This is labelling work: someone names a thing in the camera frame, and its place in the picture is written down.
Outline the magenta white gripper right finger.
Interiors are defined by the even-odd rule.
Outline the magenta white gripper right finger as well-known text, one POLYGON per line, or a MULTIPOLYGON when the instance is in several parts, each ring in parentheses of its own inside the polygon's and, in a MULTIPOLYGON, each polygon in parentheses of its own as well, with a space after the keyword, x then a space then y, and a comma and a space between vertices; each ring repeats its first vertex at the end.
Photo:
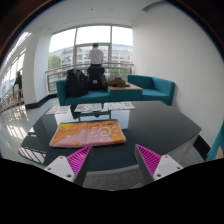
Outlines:
POLYGON ((159 155, 141 145, 135 145, 135 158, 145 184, 149 184, 182 169, 169 155, 159 155))

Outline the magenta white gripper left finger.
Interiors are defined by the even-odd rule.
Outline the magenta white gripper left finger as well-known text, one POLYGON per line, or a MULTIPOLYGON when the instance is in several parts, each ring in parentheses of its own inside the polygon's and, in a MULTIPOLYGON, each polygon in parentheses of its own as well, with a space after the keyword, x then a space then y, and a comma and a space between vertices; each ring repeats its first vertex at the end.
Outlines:
POLYGON ((59 156, 45 168, 45 171, 82 186, 92 153, 93 147, 88 145, 67 157, 59 156))

